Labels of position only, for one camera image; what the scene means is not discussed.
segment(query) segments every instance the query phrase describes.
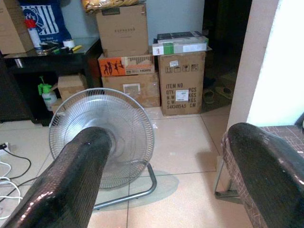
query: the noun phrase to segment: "fan grille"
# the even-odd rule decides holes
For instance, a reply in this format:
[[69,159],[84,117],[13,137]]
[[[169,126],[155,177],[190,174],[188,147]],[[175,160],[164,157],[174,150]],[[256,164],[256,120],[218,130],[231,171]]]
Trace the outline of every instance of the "fan grille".
[[113,139],[100,188],[125,185],[149,163],[154,133],[144,109],[130,96],[106,88],[87,89],[67,99],[54,114],[49,132],[53,158],[81,130],[99,126]]

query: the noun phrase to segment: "blue bag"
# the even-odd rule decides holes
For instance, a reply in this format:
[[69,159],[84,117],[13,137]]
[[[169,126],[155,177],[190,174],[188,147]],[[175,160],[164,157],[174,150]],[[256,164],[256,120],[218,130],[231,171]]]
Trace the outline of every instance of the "blue bag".
[[60,8],[60,0],[19,0],[26,19],[36,22],[40,40],[62,42],[71,39]]

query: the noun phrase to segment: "power strip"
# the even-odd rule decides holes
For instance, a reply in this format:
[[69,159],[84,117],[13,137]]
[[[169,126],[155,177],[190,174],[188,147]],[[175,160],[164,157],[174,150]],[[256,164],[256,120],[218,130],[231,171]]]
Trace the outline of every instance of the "power strip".
[[2,148],[7,150],[8,152],[10,152],[10,143],[6,142],[6,143],[0,144],[0,156],[7,154],[6,151],[4,151],[4,149],[2,149]]

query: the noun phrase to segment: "orange box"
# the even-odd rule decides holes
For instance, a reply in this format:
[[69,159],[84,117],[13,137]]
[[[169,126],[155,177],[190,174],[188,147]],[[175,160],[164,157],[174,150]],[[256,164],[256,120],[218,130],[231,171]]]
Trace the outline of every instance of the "orange box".
[[98,58],[98,63],[102,77],[155,73],[152,54],[112,58],[105,58],[102,54]]

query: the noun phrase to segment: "plastic bottle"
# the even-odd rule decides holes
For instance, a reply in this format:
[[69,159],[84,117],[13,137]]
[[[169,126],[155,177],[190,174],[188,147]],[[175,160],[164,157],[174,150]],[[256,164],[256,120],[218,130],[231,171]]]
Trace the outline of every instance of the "plastic bottle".
[[40,45],[41,41],[40,41],[38,31],[36,29],[36,23],[33,19],[26,19],[25,24],[28,28],[28,33],[33,42],[34,48],[35,48],[37,54],[40,54],[42,51],[42,46]]
[[40,77],[42,82],[38,85],[39,95],[43,97],[43,101],[46,104],[47,109],[52,111],[52,104],[56,102],[57,97],[54,91],[51,90],[52,86],[49,84],[45,84],[43,78]]

